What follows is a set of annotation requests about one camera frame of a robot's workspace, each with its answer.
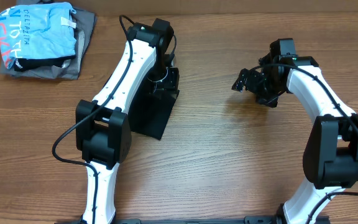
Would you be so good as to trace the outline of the black t-shirt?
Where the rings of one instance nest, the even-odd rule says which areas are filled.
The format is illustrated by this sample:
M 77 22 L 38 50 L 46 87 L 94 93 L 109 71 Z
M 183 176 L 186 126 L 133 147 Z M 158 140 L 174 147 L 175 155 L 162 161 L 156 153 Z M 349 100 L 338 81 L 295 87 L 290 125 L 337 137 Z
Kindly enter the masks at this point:
M 177 96 L 152 96 L 147 72 L 132 72 L 112 78 L 104 87 L 108 102 L 100 120 L 108 123 L 110 136 L 130 141 L 132 132 L 161 139 Z

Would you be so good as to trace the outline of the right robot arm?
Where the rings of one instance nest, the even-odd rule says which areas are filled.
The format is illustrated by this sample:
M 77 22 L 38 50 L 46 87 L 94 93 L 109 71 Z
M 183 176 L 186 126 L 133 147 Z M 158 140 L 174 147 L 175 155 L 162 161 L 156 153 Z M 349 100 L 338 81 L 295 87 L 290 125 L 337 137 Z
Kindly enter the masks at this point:
M 358 113 L 335 94 L 311 56 L 296 53 L 292 38 L 277 39 L 258 66 L 242 69 L 232 89 L 249 91 L 258 104 L 274 108 L 278 97 L 297 97 L 313 123 L 303 153 L 305 178 L 276 214 L 246 216 L 245 223 L 329 223 L 321 216 L 338 195 L 358 197 Z

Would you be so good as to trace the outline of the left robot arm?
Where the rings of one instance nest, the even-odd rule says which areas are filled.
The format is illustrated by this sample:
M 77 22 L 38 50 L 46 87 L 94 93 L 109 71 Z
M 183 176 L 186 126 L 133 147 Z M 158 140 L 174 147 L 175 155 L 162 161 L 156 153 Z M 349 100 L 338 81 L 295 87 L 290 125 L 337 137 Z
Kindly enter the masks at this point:
M 101 91 L 76 107 L 76 146 L 88 175 L 81 223 L 114 223 L 114 190 L 132 133 L 161 139 L 179 94 L 179 70 L 168 46 L 176 42 L 168 21 L 134 23 L 124 53 Z

